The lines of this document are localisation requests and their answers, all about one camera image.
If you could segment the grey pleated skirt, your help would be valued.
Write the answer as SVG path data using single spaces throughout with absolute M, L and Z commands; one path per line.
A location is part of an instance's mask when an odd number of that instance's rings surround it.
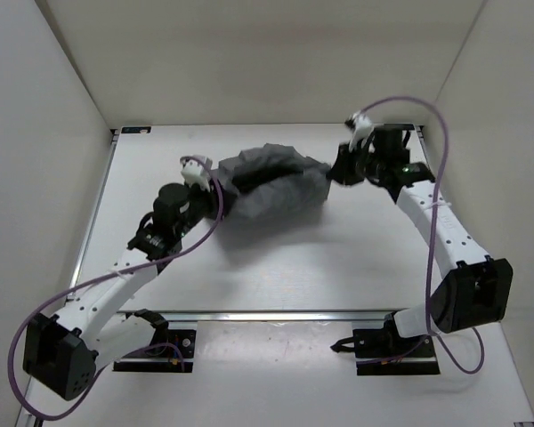
M 270 222 L 322 206 L 331 166 L 294 147 L 265 144 L 218 163 L 212 175 L 223 194 L 223 218 L 233 224 Z

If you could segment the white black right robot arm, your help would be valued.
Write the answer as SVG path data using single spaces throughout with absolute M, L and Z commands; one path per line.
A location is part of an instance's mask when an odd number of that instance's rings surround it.
M 501 321 L 513 279 L 505 259 L 482 248 L 436 190 L 436 180 L 424 162 L 413 162 L 408 147 L 411 133 L 397 125 L 356 124 L 348 120 L 350 141 L 340 145 L 328 178 L 344 186 L 368 181 L 385 189 L 413 222 L 427 243 L 428 264 L 442 281 L 426 291 L 426 301 L 398 311 L 385 323 L 381 344 L 401 356 L 413 338 L 428 333 L 449 334 Z

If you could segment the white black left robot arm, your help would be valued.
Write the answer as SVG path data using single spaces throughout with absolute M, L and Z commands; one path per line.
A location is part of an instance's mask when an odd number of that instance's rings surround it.
M 167 323 L 141 309 L 117 320 L 134 294 L 184 254 L 182 238 L 209 214 L 222 216 L 223 191 L 215 178 L 162 187 L 113 269 L 51 316 L 29 318 L 23 370 L 70 401 L 85 392 L 105 366 L 143 348 L 158 354 L 168 343 Z

